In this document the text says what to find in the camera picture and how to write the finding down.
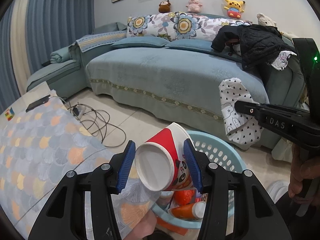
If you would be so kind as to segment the person's right hand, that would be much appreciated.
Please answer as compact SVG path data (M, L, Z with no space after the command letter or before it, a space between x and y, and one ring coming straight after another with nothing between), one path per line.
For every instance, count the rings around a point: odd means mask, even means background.
M302 203L303 200L297 198L297 196L303 189L303 180L319 178L319 156L317 158L309 159L304 163L300 160L299 156L300 147L293 144L288 194L290 198L296 198L296 200L299 200L299 202Z

